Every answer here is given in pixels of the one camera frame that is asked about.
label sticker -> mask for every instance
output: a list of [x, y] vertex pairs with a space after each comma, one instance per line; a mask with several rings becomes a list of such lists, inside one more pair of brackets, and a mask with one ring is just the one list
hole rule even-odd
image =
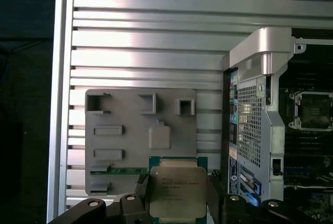
[[229, 147], [229, 156], [237, 160], [237, 150], [234, 147]]
[[237, 185], [238, 185], [238, 162], [229, 157], [229, 194], [237, 194]]

black clamp arm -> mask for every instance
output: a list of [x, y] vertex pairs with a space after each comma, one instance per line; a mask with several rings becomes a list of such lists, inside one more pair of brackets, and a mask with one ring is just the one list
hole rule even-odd
[[[135, 193], [106, 206], [100, 199], [87, 199], [72, 207], [49, 224], [152, 224], [145, 202], [149, 195], [149, 176], [141, 175]], [[226, 194], [219, 173], [208, 176], [207, 205], [214, 224], [313, 224], [310, 216], [278, 200], [254, 207], [239, 195]]]

rectangular slot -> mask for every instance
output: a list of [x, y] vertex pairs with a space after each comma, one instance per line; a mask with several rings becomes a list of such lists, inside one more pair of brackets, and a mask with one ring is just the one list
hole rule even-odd
[[273, 175], [274, 176], [282, 176], [282, 166], [281, 166], [281, 159], [273, 159]]
[[109, 125], [94, 128], [94, 135], [96, 136], [120, 136], [122, 134], [122, 125]]
[[105, 192], [108, 191], [108, 184], [92, 184], [91, 191]]
[[91, 172], [97, 172], [97, 173], [102, 173], [102, 172], [106, 172], [108, 171], [108, 165], [95, 165], [95, 166], [91, 166], [90, 170]]
[[92, 170], [91, 175], [108, 176], [108, 175], [146, 175], [149, 174], [147, 168], [111, 168], [109, 167], [105, 171]]
[[230, 123], [230, 142], [237, 145], [237, 124]]
[[234, 104], [230, 104], [230, 114], [234, 114], [235, 113], [235, 105]]
[[110, 113], [107, 108], [107, 101], [110, 100], [110, 94], [103, 95], [87, 95], [86, 96], [86, 111], [95, 113]]
[[246, 174], [242, 170], [241, 173], [239, 174], [239, 177], [242, 180], [242, 182], [251, 189], [251, 191], [253, 191], [257, 195], [261, 195], [261, 183], [258, 180]]
[[96, 195], [96, 196], [107, 196], [108, 191], [95, 191], [95, 190], [90, 190], [90, 194]]
[[122, 160], [122, 150], [94, 150], [94, 158], [97, 160], [111, 161], [111, 160]]
[[141, 114], [156, 114], [156, 93], [139, 94], [143, 101]]
[[242, 181], [242, 180], [240, 181], [240, 186], [243, 189], [243, 191], [246, 190], [246, 192], [254, 194], [254, 191], [252, 190], [252, 188], [250, 188], [246, 183], [244, 183], [244, 181]]
[[195, 115], [194, 99], [176, 99], [175, 114], [181, 116]]

dark background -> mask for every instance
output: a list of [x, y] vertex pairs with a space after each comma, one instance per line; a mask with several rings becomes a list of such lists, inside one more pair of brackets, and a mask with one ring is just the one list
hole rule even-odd
[[[42, 38], [6, 56], [7, 64], [0, 56], [0, 68], [6, 65], [8, 71], [0, 82], [0, 103], [8, 114], [4, 118], [0, 112], [1, 223], [46, 222], [54, 8], [55, 0], [1, 0], [0, 50]], [[5, 127], [8, 122], [22, 124], [23, 130]]]

green circuit board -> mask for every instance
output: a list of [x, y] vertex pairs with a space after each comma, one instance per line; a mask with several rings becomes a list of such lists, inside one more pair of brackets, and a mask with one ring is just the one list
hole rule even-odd
[[147, 168], [110, 168], [107, 171], [90, 172], [91, 175], [144, 175], [148, 174]]

